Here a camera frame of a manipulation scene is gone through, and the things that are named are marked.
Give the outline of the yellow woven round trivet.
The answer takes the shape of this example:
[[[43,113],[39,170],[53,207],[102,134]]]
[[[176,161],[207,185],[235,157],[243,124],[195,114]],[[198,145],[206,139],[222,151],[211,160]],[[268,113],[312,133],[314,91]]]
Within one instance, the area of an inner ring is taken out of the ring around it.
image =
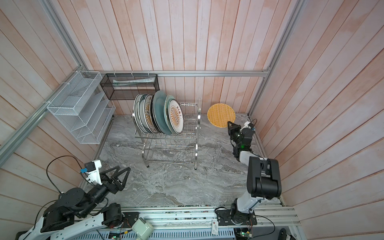
[[[236,120],[235,111],[227,104],[214,104],[207,113],[210,123],[218,128],[226,128],[228,122],[234,123]]]

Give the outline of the stainless steel dish rack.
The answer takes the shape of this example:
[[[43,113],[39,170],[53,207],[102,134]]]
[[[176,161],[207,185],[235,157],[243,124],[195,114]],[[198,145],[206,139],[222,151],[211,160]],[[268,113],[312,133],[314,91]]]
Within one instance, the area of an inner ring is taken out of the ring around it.
[[[184,114],[184,128],[180,134],[144,133],[132,115],[136,130],[134,137],[142,142],[141,158],[150,164],[191,165],[198,168],[199,134],[201,131],[200,103],[180,103]]]

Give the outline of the small orange sunburst plate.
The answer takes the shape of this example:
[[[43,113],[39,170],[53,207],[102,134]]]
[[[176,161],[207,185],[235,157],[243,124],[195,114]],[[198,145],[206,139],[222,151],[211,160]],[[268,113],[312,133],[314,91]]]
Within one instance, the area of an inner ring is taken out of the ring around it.
[[[181,105],[175,99],[169,101],[167,113],[173,131],[181,134],[184,129],[184,114]]]

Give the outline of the black round plate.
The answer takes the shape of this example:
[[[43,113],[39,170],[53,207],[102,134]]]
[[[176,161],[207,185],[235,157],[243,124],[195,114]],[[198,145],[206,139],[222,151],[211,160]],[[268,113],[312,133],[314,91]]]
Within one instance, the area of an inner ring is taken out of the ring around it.
[[[152,123],[156,130],[156,133],[160,133],[159,127],[157,126],[157,123],[156,123],[155,114],[154,114],[154,99],[151,100],[150,111],[151,111]]]

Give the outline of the white plate cloud line pattern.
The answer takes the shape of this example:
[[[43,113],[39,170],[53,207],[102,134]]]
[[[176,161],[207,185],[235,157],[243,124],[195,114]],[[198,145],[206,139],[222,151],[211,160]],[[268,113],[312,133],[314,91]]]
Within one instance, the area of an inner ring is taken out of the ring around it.
[[[136,125],[137,125],[139,130],[141,130],[141,128],[140,128],[139,121],[138,121],[137,103],[140,100],[140,98],[141,98],[141,94],[138,94],[135,97],[135,100],[134,100],[134,111],[133,111],[134,120],[135,120],[135,123],[136,123]]]

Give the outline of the light green lotus plate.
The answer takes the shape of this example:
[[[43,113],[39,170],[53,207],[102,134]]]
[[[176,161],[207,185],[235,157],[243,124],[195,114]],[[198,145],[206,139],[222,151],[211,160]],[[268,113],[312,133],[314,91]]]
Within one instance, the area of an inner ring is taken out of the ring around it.
[[[174,97],[172,95],[167,95],[166,100],[165,100],[165,105],[164,105],[164,116],[165,116],[166,124],[167,124],[169,130],[174,135],[174,134],[176,134],[176,132],[173,129],[170,118],[169,118],[169,103],[173,99],[174,99]]]

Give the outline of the white plate green text rim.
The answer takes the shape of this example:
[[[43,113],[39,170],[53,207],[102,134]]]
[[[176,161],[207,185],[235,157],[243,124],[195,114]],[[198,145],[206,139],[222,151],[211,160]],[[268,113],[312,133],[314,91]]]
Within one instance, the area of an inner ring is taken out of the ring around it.
[[[150,130],[146,124],[145,110],[144,110],[144,104],[145,104],[146,97],[147,97],[147,94],[143,94],[140,98],[140,101],[139,101],[139,118],[140,118],[141,124],[142,124],[145,132],[149,133]]]

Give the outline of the large orange sunburst plate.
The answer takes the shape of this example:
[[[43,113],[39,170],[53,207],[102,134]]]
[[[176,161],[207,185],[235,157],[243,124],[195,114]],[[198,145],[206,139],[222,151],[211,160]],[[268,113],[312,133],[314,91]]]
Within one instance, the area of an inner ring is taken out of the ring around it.
[[[153,124],[152,120],[152,113],[151,113],[151,101],[152,101],[153,95],[148,94],[145,98],[144,103],[144,114],[145,114],[145,121],[148,126],[148,129],[151,133],[157,134],[159,131],[156,129],[156,127]]]

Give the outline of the grey green plain plate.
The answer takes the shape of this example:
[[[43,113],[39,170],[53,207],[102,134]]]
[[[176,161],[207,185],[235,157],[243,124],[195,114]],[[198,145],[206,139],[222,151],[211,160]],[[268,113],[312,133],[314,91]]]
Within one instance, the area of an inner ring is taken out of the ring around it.
[[[172,132],[167,125],[167,121],[164,114],[166,93],[164,91],[157,91],[154,94],[152,101],[153,116],[158,129],[166,135],[171,135]]]

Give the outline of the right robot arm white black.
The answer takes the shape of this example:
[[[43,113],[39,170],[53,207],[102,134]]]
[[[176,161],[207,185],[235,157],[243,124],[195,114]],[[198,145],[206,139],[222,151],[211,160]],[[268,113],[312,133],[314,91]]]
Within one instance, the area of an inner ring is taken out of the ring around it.
[[[262,201],[279,198],[282,194],[279,162],[263,158],[252,151],[254,133],[254,125],[250,122],[242,127],[228,121],[233,155],[238,162],[248,167],[247,190],[231,206],[231,219],[238,223],[249,220],[255,207]]]

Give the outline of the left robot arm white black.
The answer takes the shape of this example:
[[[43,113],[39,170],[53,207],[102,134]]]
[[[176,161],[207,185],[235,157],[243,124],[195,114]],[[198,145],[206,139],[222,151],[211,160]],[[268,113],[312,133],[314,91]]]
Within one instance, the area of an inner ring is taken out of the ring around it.
[[[102,203],[109,193],[122,191],[127,183],[131,168],[119,166],[99,174],[101,182],[85,192],[73,188],[59,195],[34,226],[16,235],[17,240],[71,240],[101,228],[119,228],[123,226],[124,215],[121,205],[107,203],[96,214],[92,211]]]

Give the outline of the white green box device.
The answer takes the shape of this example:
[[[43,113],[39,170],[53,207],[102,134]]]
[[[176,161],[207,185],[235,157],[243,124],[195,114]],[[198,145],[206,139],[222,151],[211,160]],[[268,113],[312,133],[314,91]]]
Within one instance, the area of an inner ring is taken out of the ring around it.
[[[134,225],[132,230],[136,233],[136,240],[148,240],[154,231],[154,227],[143,218],[139,218]]]

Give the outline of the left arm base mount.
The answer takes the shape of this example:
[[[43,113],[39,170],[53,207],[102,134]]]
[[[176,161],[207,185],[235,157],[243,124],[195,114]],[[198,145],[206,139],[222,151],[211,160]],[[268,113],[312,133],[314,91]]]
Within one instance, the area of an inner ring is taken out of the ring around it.
[[[112,203],[102,212],[104,220],[102,222],[107,228],[131,228],[139,219],[139,212],[122,211],[121,205]]]

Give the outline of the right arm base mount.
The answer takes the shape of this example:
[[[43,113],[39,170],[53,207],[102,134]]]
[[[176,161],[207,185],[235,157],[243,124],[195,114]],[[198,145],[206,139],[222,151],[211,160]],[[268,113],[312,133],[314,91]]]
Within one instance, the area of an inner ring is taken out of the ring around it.
[[[236,209],[219,207],[214,210],[219,226],[257,225],[257,219],[252,213],[242,213]]]

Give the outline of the black mesh wall basket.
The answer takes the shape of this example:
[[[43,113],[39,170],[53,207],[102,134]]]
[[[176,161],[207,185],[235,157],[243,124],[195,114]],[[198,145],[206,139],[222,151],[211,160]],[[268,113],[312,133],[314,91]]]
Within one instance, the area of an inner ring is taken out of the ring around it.
[[[134,100],[139,94],[154,94],[160,90],[156,74],[105,74],[101,87],[109,100]]]

